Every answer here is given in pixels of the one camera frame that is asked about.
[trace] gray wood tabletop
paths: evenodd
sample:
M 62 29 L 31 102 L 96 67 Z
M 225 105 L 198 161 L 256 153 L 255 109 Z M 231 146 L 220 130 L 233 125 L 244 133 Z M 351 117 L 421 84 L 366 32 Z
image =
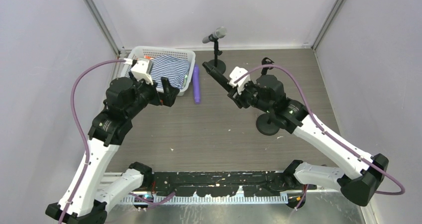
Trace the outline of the gray wood tabletop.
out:
M 147 106 L 132 121 L 133 128 L 107 168 L 123 172 L 140 162 L 153 171 L 284 170 L 294 159 L 328 166 L 334 163 L 307 142 L 280 130 L 264 136 L 255 126 L 262 114 L 255 108 L 239 109 L 227 92 L 202 67 L 213 58 L 212 51 L 196 53 L 200 67 L 201 104 L 193 100 L 192 85 L 171 107 Z M 313 112 L 338 133 L 331 104 L 317 61 L 310 49 L 224 51 L 220 59 L 228 77 L 236 67 L 251 69 L 269 57 L 287 68 L 299 81 Z M 284 84 L 288 97 L 302 101 L 290 78 L 270 70 Z M 255 81 L 257 71 L 251 75 Z

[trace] striped cloth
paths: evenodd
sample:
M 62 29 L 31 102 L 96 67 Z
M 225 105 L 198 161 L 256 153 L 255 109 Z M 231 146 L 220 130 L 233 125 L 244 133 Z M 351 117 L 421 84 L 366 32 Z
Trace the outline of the striped cloth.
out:
M 188 61 L 173 56 L 158 56 L 151 61 L 153 65 L 150 75 L 157 82 L 158 88 L 163 88 L 161 77 L 169 78 L 170 84 L 175 88 L 183 87 L 185 76 L 191 67 Z

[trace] purple marker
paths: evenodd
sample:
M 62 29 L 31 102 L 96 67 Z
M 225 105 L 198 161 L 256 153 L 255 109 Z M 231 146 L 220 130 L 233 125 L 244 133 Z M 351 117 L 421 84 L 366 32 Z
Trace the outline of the purple marker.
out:
M 199 89 L 199 67 L 197 64 L 194 66 L 192 81 L 194 82 L 194 101 L 198 105 L 201 103 L 201 91 Z

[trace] white basket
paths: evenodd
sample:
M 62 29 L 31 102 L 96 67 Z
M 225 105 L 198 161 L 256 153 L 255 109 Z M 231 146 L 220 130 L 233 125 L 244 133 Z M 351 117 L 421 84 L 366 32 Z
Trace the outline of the white basket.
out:
M 180 90 L 178 96 L 182 96 L 185 91 L 188 89 L 189 84 L 192 80 L 192 72 L 194 71 L 195 66 L 195 52 L 189 50 L 181 50 L 181 49 L 171 49 L 171 48 L 163 48 L 163 47 L 153 47 L 153 46 L 137 46 L 132 49 L 131 53 L 129 54 L 129 59 L 137 59 L 137 58 L 144 58 L 144 56 L 149 56 L 151 58 L 155 58 L 157 56 L 168 55 L 177 57 L 183 60 L 187 60 L 191 67 L 189 68 L 188 79 L 186 80 L 185 85 Z M 124 65 L 120 77 L 129 77 L 129 70 L 130 65 Z M 162 88 L 157 88 L 158 91 L 163 92 Z

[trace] robotic arm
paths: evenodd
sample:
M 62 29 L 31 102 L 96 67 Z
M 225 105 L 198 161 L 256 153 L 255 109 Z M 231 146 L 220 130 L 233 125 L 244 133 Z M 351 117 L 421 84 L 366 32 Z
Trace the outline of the robotic arm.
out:
M 101 178 L 111 158 L 119 149 L 124 137 L 132 128 L 131 120 L 148 104 L 168 106 L 174 104 L 179 89 L 173 88 L 167 78 L 162 77 L 164 92 L 156 90 L 157 84 L 149 75 L 152 63 L 147 59 L 130 60 L 130 78 L 116 78 L 110 83 L 104 100 L 104 109 L 94 118 L 88 133 L 90 153 L 85 153 L 69 189 L 58 203 L 48 205 L 46 214 L 55 220 L 68 204 L 71 191 L 78 186 L 73 201 L 69 203 L 63 222 L 68 224 L 102 224 L 107 213 L 128 193 L 139 187 L 149 187 L 153 181 L 152 169 L 146 165 L 132 163 L 126 172 L 108 187 L 98 191 Z M 85 155 L 90 162 L 85 163 Z M 84 178 L 78 179 L 87 165 Z
M 268 58 L 264 58 L 262 64 L 272 63 L 271 60 L 267 63 L 266 59 Z M 284 171 L 288 177 L 285 181 L 291 183 L 290 186 L 298 183 L 321 185 L 341 191 L 347 199 L 357 205 L 366 206 L 369 203 L 384 176 L 361 159 L 372 160 L 373 164 L 386 171 L 388 159 L 384 155 L 372 156 L 335 134 L 316 115 L 309 114 L 302 103 L 288 98 L 283 83 L 275 76 L 267 75 L 268 68 L 263 69 L 261 77 L 255 83 L 250 80 L 249 75 L 236 83 L 235 81 L 246 74 L 247 70 L 234 68 L 229 80 L 212 64 L 205 62 L 203 66 L 207 73 L 228 92 L 227 96 L 240 109 L 254 107 L 265 112 L 257 120 L 257 128 L 262 134 L 274 135 L 280 128 L 284 129 L 316 147 L 339 166 L 339 168 L 315 166 L 302 160 L 294 160 Z M 353 156 L 322 132 L 311 115 L 324 126 L 325 131 L 357 152 L 360 158 Z

